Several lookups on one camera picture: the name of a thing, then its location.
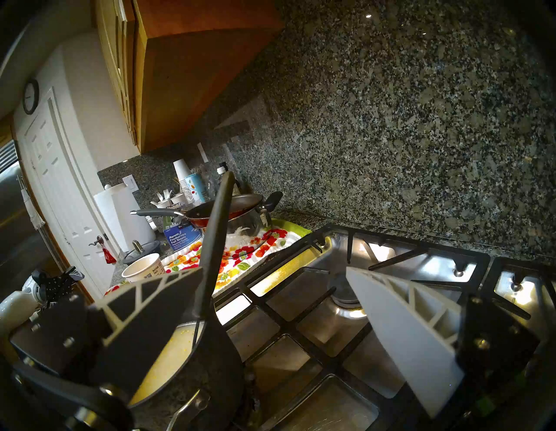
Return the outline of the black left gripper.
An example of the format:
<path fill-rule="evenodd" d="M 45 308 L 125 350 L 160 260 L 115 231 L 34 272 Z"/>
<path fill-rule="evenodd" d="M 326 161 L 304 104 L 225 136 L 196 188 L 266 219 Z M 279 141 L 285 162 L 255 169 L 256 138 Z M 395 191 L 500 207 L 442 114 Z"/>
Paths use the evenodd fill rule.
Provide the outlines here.
<path fill-rule="evenodd" d="M 72 293 L 74 280 L 83 280 L 85 275 L 76 269 L 69 267 L 59 276 L 50 277 L 44 271 L 34 272 L 34 295 L 40 304 L 57 302 L 60 298 Z"/>

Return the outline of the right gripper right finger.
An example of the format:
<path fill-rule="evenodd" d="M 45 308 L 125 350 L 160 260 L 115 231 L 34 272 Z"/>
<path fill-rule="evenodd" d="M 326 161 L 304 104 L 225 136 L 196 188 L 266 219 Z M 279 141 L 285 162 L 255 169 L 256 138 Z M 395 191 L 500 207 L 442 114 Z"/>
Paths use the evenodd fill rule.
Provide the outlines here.
<path fill-rule="evenodd" d="M 497 389 L 525 369 L 540 343 L 523 324 L 475 294 L 458 304 L 398 277 L 346 268 L 379 342 L 430 418 L 466 383 Z"/>

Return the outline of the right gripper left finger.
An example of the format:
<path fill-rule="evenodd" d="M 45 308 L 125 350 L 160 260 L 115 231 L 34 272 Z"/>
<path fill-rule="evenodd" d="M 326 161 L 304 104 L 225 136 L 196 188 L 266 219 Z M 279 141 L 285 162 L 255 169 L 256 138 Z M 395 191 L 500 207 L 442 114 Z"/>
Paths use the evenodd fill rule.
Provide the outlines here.
<path fill-rule="evenodd" d="M 9 341 L 21 358 L 56 378 L 108 384 L 134 395 L 191 306 L 204 272 L 198 267 L 127 284 L 87 305 L 66 296 Z"/>

